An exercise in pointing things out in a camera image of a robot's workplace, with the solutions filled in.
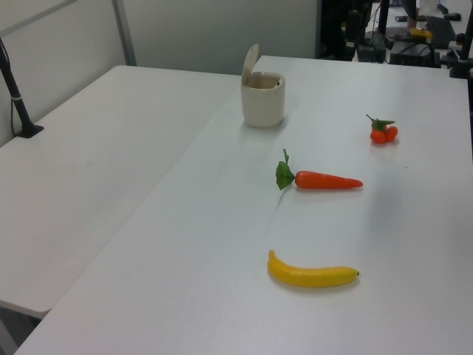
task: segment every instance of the carrot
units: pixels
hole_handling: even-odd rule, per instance
[[[289,186],[294,180],[301,189],[352,189],[363,186],[360,180],[321,174],[320,172],[300,171],[294,176],[287,164],[289,155],[287,155],[286,149],[282,151],[285,161],[280,161],[276,168],[276,183],[280,190]]]
[[[363,186],[363,183],[346,177],[302,170],[296,174],[296,185],[301,189],[352,189]]]

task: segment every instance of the banana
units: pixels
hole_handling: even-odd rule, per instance
[[[327,287],[351,283],[360,273],[354,268],[297,268],[279,260],[269,251],[268,271],[283,283],[301,287]]]

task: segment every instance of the white wall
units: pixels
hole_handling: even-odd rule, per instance
[[[320,0],[119,0],[137,65],[241,74],[246,52],[314,58]]]
[[[77,0],[2,40],[33,122],[125,64],[111,0]],[[17,132],[16,111],[14,120]],[[0,77],[0,146],[12,137],[10,94]]]

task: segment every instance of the toy vegetable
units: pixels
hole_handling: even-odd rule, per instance
[[[269,251],[268,271],[283,283],[301,287],[328,287],[351,283],[360,273],[354,268],[297,268],[279,260],[273,250]]]
[[[287,155],[286,149],[282,151],[284,152],[285,162],[280,161],[276,168],[276,183],[280,190],[283,190],[294,180],[301,189],[352,189],[363,186],[360,180],[321,174],[320,172],[300,171],[294,176],[287,164],[289,155]]]
[[[392,142],[398,135],[398,129],[395,126],[387,128],[389,124],[393,124],[394,121],[380,121],[377,118],[374,120],[369,115],[368,118],[371,120],[371,141],[376,144],[385,144],[386,142]]]

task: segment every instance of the tomato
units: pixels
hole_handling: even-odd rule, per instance
[[[398,135],[398,129],[394,126],[390,127],[386,131],[386,141],[392,142],[395,140],[396,135]]]
[[[372,131],[370,135],[371,141],[376,144],[386,143],[386,134],[382,131]]]

